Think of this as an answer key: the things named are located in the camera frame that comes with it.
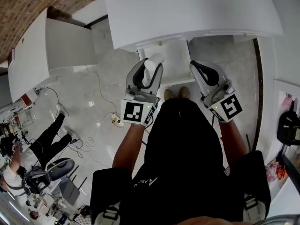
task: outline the brick wall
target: brick wall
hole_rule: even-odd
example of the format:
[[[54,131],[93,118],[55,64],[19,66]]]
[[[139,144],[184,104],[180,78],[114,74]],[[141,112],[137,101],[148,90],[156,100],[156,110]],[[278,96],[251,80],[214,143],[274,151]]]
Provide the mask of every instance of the brick wall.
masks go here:
[[[50,18],[67,18],[94,0],[0,0],[0,62],[7,59],[28,27],[45,9]]]

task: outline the black sleeve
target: black sleeve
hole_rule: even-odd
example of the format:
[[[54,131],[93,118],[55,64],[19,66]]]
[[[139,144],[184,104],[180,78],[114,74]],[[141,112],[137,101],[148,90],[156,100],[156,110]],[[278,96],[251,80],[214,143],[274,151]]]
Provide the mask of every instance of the black sleeve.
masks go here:
[[[244,155],[230,168],[230,177],[244,194],[252,195],[265,204],[267,217],[271,196],[262,152],[253,151]]]
[[[122,200],[132,187],[130,171],[124,168],[109,168],[94,172],[90,198],[91,224],[99,213]]]

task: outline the open drawer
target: open drawer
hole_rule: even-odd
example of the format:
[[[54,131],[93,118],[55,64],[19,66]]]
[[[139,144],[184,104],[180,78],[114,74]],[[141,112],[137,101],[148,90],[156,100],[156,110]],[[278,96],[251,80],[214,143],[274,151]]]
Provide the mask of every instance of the open drawer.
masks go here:
[[[139,50],[138,53],[140,60],[148,58],[154,53],[161,53],[165,57],[161,86],[172,86],[195,81],[189,70],[191,59],[188,43],[185,40],[169,41],[162,45],[147,47]]]

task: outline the gray floor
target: gray floor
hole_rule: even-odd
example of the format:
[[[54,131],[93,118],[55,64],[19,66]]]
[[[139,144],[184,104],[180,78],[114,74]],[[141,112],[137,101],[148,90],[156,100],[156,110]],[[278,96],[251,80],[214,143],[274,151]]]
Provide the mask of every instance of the gray floor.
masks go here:
[[[69,126],[83,141],[83,147],[79,150],[83,158],[79,158],[77,153],[71,149],[66,149],[61,156],[62,158],[73,158],[80,166],[76,172],[76,185],[79,185],[86,176],[88,177],[74,209],[89,203],[93,172],[111,167],[114,154],[128,130],[128,125],[123,128],[114,126],[109,117],[103,120],[109,112],[114,112],[115,109],[112,104],[101,97],[95,72],[99,74],[103,96],[115,103],[120,112],[120,101],[125,95],[126,76],[139,61],[138,54],[135,52],[114,50],[108,20],[92,26],[92,32],[97,65],[81,72],[61,76],[57,82],[49,85],[57,91],[60,103],[69,112],[69,117],[64,121],[63,126]],[[252,41],[236,45],[233,43],[232,37],[195,38],[189,43],[189,48],[191,54],[199,59],[220,64],[231,78],[234,88],[242,96],[245,110],[235,121],[243,137],[245,138],[245,134],[248,134],[252,143],[258,108],[257,68]],[[212,114],[199,102],[201,94],[198,85],[190,83],[187,86],[192,92],[192,100],[199,104],[200,109],[211,122]],[[179,88],[180,86],[172,87],[173,90],[179,90]],[[57,98],[53,91],[42,90],[31,112],[35,123],[28,129],[29,139],[38,138],[54,121],[56,103]],[[215,122],[214,128],[220,136],[217,122]],[[144,152],[145,146],[142,146],[134,175],[143,164]]]

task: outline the white shoe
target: white shoe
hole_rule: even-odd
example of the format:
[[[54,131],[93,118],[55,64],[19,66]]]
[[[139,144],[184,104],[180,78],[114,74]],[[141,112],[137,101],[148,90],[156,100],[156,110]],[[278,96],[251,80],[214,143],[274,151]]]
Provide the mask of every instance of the white shoe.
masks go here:
[[[71,129],[69,129],[68,127],[64,127],[62,129],[66,134],[71,135],[72,139],[76,138],[76,133],[74,131],[72,131]]]
[[[57,104],[56,108],[58,110],[58,114],[62,113],[66,118],[69,116],[68,112],[65,110],[65,108],[61,104]]]

